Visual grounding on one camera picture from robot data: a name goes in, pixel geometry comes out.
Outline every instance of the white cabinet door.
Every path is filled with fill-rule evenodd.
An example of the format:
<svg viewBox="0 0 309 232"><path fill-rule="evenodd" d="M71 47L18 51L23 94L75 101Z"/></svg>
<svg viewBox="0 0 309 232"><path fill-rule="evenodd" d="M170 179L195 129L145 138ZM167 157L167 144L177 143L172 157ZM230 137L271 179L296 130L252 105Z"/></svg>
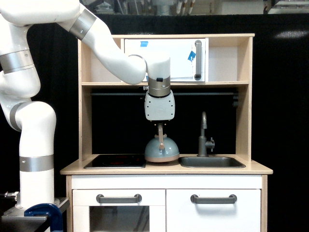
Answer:
<svg viewBox="0 0 309 232"><path fill-rule="evenodd" d="M165 232L165 218L164 189L73 190L74 232Z"/></svg>
<svg viewBox="0 0 309 232"><path fill-rule="evenodd" d="M236 195L235 203L192 203L196 195L227 198ZM168 189L167 232L260 232L260 189Z"/></svg>

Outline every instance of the metal sink basin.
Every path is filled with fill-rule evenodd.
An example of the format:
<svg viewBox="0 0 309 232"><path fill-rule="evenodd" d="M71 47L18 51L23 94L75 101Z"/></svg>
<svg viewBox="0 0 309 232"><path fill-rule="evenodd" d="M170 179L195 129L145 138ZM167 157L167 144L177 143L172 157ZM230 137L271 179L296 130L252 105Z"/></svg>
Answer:
<svg viewBox="0 0 309 232"><path fill-rule="evenodd" d="M231 157L180 157L180 165L186 168L244 168L246 165Z"/></svg>

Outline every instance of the stovetop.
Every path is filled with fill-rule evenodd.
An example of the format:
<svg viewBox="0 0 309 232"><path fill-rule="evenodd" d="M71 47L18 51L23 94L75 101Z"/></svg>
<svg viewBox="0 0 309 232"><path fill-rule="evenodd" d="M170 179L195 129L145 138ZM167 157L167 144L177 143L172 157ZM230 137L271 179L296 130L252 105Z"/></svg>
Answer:
<svg viewBox="0 0 309 232"><path fill-rule="evenodd" d="M87 164L85 169L105 168L144 168L144 154L98 155Z"/></svg>

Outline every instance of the drawer handle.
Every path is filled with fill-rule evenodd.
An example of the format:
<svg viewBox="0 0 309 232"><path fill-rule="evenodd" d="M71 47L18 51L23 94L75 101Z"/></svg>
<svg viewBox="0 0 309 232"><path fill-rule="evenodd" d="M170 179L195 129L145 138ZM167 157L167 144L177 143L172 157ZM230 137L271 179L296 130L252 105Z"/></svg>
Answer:
<svg viewBox="0 0 309 232"><path fill-rule="evenodd" d="M196 55L196 74L194 78L198 81L202 77L202 42L201 40L195 41L195 47L197 47Z"/></svg>
<svg viewBox="0 0 309 232"><path fill-rule="evenodd" d="M141 202L141 195L136 194L134 197L104 197L102 194L97 196L97 202L111 203L111 204L125 204L125 203L138 203Z"/></svg>
<svg viewBox="0 0 309 232"><path fill-rule="evenodd" d="M236 195L232 194L229 197L209 197L202 198L197 195L192 195L190 198L195 204L234 204L237 201Z"/></svg>

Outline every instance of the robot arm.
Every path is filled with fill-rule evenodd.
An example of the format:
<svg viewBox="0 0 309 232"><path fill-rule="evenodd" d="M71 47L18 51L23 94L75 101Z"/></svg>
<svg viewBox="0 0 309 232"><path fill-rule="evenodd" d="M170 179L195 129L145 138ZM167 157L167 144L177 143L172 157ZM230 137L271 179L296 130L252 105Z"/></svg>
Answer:
<svg viewBox="0 0 309 232"><path fill-rule="evenodd" d="M162 107L164 104L175 105L170 90L168 56L139 54L127 57L115 44L105 23L78 0L0 0L0 63L3 68L0 72L0 104L10 126L22 131L19 207L24 209L54 202L52 163L56 115L46 103L31 101L40 90L40 80L27 43L29 25L54 22L87 44L111 73L128 84L140 83L147 66L147 119L170 120L174 117L174 111Z"/></svg>

